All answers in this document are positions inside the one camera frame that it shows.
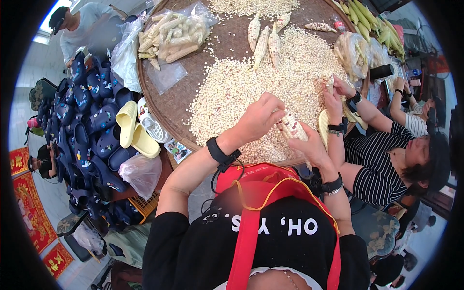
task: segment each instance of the pile of corn kernels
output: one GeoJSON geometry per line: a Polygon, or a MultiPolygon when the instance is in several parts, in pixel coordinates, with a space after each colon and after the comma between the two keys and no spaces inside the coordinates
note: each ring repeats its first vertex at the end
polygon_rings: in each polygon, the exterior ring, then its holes
{"type": "MultiPolygon", "coordinates": [[[[333,49],[327,42],[303,29],[288,26],[281,37],[278,70],[269,55],[253,70],[253,57],[241,61],[216,58],[207,67],[205,83],[193,100],[190,131],[197,143],[233,127],[251,103],[268,91],[284,103],[297,120],[317,129],[317,118],[324,109],[321,76],[331,71],[347,80],[333,49]]],[[[278,162],[295,158],[276,126],[261,139],[242,148],[240,160],[246,163],[278,162]]]]}
{"type": "Polygon", "coordinates": [[[265,17],[280,16],[300,7],[297,0],[210,0],[208,8],[215,13],[250,16],[260,13],[265,17]]]}

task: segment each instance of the black cap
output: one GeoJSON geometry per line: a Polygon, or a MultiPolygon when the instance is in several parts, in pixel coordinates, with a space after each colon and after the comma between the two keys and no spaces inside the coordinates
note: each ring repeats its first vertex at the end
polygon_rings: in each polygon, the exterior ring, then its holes
{"type": "Polygon", "coordinates": [[[442,189],[450,177],[450,146],[447,139],[441,132],[430,135],[429,156],[433,169],[429,180],[429,192],[442,189]]]}
{"type": "Polygon", "coordinates": [[[32,156],[29,156],[29,160],[27,161],[27,168],[29,168],[29,171],[34,172],[34,169],[32,168],[32,156]]]}
{"type": "Polygon", "coordinates": [[[437,124],[440,127],[445,126],[446,122],[446,107],[439,97],[432,97],[435,102],[435,111],[437,112],[437,124]]]}
{"type": "Polygon", "coordinates": [[[50,17],[50,21],[48,22],[48,27],[53,30],[53,34],[57,34],[59,31],[60,26],[64,22],[64,16],[66,15],[66,11],[68,11],[68,7],[61,6],[55,12],[53,12],[52,16],[50,17]]]}

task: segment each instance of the plastic crate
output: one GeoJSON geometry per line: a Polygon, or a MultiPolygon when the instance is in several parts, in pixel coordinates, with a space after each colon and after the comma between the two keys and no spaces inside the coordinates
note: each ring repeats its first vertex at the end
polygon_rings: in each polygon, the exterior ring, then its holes
{"type": "Polygon", "coordinates": [[[158,191],[153,192],[153,196],[149,200],[144,200],[140,196],[129,197],[130,203],[142,214],[143,219],[140,223],[143,223],[147,217],[155,210],[158,206],[158,199],[160,198],[160,193],[158,191]]]}

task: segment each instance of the floral tablecloth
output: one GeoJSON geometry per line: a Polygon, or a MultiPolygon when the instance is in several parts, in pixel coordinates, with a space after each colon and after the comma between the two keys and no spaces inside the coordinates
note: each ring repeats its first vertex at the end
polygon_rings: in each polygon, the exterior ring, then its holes
{"type": "MultiPolygon", "coordinates": [[[[352,212],[360,206],[352,204],[352,212]]],[[[395,236],[400,230],[400,222],[388,213],[367,205],[359,213],[351,216],[356,235],[366,241],[367,256],[385,256],[395,248],[395,236]]]]}

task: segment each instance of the striped shirt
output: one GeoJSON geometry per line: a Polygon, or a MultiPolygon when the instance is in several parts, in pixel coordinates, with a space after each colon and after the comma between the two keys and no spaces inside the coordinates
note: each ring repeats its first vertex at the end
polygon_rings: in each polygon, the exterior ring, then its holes
{"type": "Polygon", "coordinates": [[[405,127],[411,132],[414,137],[427,135],[427,124],[418,115],[422,114],[422,107],[417,103],[411,108],[411,111],[406,113],[405,127]]]}
{"type": "Polygon", "coordinates": [[[414,139],[400,124],[393,122],[392,132],[375,132],[345,141],[345,162],[364,166],[356,175],[353,195],[372,205],[386,206],[407,190],[396,173],[389,150],[406,148],[414,139]]]}

